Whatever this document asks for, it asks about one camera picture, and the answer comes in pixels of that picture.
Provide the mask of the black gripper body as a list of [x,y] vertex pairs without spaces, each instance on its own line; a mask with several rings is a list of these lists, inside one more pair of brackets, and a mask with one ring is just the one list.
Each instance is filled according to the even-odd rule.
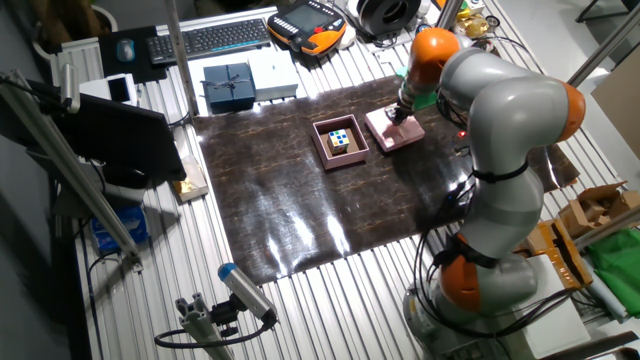
[[404,120],[405,118],[412,116],[414,111],[411,107],[396,103],[387,106],[385,108],[385,114],[386,116],[395,115],[396,120]]

